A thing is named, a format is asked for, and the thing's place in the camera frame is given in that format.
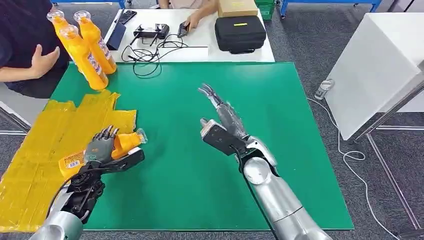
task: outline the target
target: green crate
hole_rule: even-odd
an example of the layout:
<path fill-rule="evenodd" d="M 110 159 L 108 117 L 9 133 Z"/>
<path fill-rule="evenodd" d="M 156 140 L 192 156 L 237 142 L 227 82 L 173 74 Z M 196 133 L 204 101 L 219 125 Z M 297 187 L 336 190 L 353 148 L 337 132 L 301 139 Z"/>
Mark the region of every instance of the green crate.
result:
<path fill-rule="evenodd" d="M 260 11 L 260 14 L 262 15 L 263 20 L 271 20 L 274 13 L 275 4 L 272 3 L 259 3 L 256 2 L 256 6 Z"/>
<path fill-rule="evenodd" d="M 275 0 L 254 0 L 256 4 L 273 4 Z"/>

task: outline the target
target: gray carpet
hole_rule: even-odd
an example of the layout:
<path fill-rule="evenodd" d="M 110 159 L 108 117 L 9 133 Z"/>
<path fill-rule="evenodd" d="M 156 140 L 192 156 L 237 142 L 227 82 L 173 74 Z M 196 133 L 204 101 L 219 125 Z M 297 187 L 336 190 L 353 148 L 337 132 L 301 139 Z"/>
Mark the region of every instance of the gray carpet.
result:
<path fill-rule="evenodd" d="M 147 8 L 153 4 L 152 0 L 140 0 L 135 1 L 132 7 L 135 9 Z M 275 60 L 295 63 L 307 96 L 313 96 L 320 82 L 327 77 L 370 7 L 367 4 L 360 4 L 357 7 L 353 7 L 352 4 L 289 4 L 287 17 L 284 20 L 281 20 L 278 12 L 275 11 L 272 21 L 265 24 Z M 382 4 L 381 8 L 387 9 L 388 6 Z M 74 12 L 81 9 L 88 10 L 104 35 L 116 15 L 118 5 L 60 4 L 59 9 L 65 12 L 71 23 L 73 20 L 70 19 L 70 16 Z M 328 234 L 335 240 L 392 239 L 372 218 L 365 199 L 365 186 L 343 163 L 342 156 L 337 150 L 337 130 L 331 125 L 327 113 L 313 103 L 311 108 L 355 225 L 353 231 L 330 231 Z M 421 123 L 424 126 L 422 114 L 405 113 L 396 117 L 396 123 L 399 124 Z M 5 123 L 0 120 L 0 129 L 5 127 Z M 420 132 L 379 131 L 373 133 L 373 136 L 381 153 L 392 167 L 400 187 L 404 189 L 409 204 L 422 223 L 424 220 L 424 208 L 422 207 L 424 191 L 420 187 L 424 183 L 420 171 L 424 167 L 421 161 L 423 157 L 423 145 L 420 144 L 422 134 Z M 21 137 L 0 137 L 0 174 L 6 169 L 21 141 Z M 368 182 L 370 203 L 378 219 L 393 232 L 411 230 L 412 225 L 368 141 L 363 139 L 355 145 L 343 143 L 342 150 L 360 150 L 366 154 L 365 161 L 349 161 L 349 164 Z M 4 233 L 0 235 L 0 240 L 23 240 L 28 237 L 29 234 L 24 233 Z M 271 240 L 273 236 L 270 232 L 102 231 L 85 232 L 82 239 Z"/>

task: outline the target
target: blue frame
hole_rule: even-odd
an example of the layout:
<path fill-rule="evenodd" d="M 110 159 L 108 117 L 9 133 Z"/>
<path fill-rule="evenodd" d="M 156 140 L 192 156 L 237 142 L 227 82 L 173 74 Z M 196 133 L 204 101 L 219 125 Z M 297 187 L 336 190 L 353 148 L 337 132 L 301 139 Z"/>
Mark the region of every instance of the blue frame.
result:
<path fill-rule="evenodd" d="M 119 3 L 121 9 L 125 8 L 126 0 L 51 0 L 53 3 Z"/>
<path fill-rule="evenodd" d="M 286 10 L 289 3 L 305 3 L 305 4 L 372 4 L 369 12 L 373 13 L 377 10 L 382 0 L 281 0 L 281 17 L 286 16 Z"/>

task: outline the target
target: yellow bottle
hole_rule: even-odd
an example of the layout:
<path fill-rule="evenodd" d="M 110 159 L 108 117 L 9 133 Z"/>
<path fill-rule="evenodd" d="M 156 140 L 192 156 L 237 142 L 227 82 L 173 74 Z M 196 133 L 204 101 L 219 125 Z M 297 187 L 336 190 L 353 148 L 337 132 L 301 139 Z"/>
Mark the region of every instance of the yellow bottle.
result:
<path fill-rule="evenodd" d="M 130 134 L 118 134 L 113 142 L 114 150 L 112 158 L 118 160 L 128 154 L 128 152 L 140 144 L 147 143 L 146 134 L 139 128 L 136 132 Z M 59 169 L 65 179 L 78 173 L 80 168 L 85 165 L 84 151 L 78 151 L 59 160 Z"/>
<path fill-rule="evenodd" d="M 112 151 L 112 158 L 118 160 L 125 156 L 131 149 L 145 143 L 147 143 L 147 137 L 141 128 L 130 134 L 118 134 L 113 142 L 115 149 Z"/>
<path fill-rule="evenodd" d="M 102 90 L 109 84 L 108 77 L 95 60 L 87 43 L 78 34 L 78 28 L 74 25 L 68 25 L 59 31 L 67 43 L 69 55 L 81 70 L 90 88 Z"/>
<path fill-rule="evenodd" d="M 69 53 L 67 39 L 65 39 L 59 32 L 62 28 L 69 25 L 65 19 L 64 12 L 61 10 L 52 9 L 49 13 L 47 13 L 47 19 L 53 24 L 57 37 L 62 42 L 66 51 Z"/>
<path fill-rule="evenodd" d="M 102 38 L 100 29 L 91 20 L 88 11 L 77 11 L 73 19 L 79 23 L 81 36 L 88 42 L 94 58 L 100 64 L 105 74 L 113 74 L 117 70 L 117 64 L 111 56 L 111 52 Z"/>

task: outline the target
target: cardboard box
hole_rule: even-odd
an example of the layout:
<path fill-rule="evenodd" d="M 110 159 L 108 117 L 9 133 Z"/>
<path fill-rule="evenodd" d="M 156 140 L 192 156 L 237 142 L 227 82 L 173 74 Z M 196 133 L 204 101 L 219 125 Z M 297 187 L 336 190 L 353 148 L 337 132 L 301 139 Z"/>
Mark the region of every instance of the cardboard box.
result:
<path fill-rule="evenodd" d="M 218 1 L 218 16 L 220 18 L 258 15 L 258 7 L 256 7 L 255 0 Z"/>

